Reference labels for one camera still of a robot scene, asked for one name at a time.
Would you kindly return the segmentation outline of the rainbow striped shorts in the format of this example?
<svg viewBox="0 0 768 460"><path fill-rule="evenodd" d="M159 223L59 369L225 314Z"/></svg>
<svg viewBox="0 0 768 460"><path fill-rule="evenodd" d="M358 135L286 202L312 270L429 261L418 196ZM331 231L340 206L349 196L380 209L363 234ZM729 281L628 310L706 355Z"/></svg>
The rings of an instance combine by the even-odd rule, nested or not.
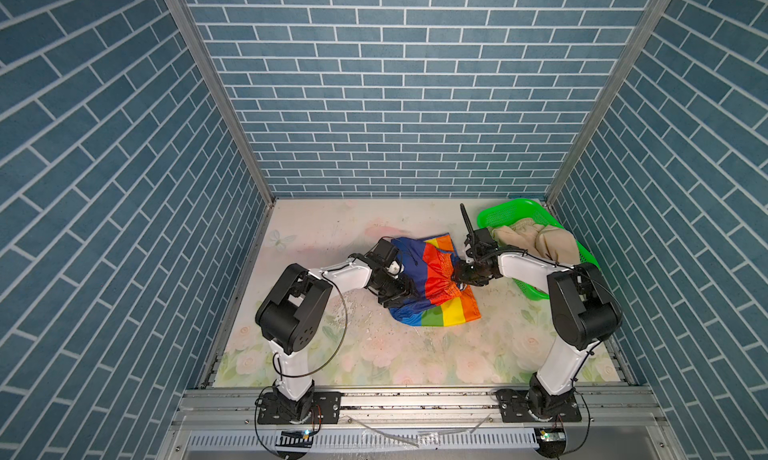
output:
<svg viewBox="0 0 768 460"><path fill-rule="evenodd" d="M389 309L395 320L414 327L450 327L482 318L472 288L452 279L459 257L450 234L396 237L392 243L413 283L403 304Z"/></svg>

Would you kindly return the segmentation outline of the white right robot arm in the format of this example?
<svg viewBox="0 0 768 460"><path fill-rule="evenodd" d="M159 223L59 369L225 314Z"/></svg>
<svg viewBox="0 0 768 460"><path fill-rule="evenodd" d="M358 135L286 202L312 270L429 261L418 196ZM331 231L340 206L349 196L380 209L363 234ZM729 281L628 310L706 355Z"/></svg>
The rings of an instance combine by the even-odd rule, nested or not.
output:
<svg viewBox="0 0 768 460"><path fill-rule="evenodd" d="M526 395L529 414L548 421L573 406L587 357L618 329L623 313L600 269L589 262L558 263L510 247L460 260L453 273L455 282L469 286L485 286L502 277L530 284L550 299L557 339Z"/></svg>

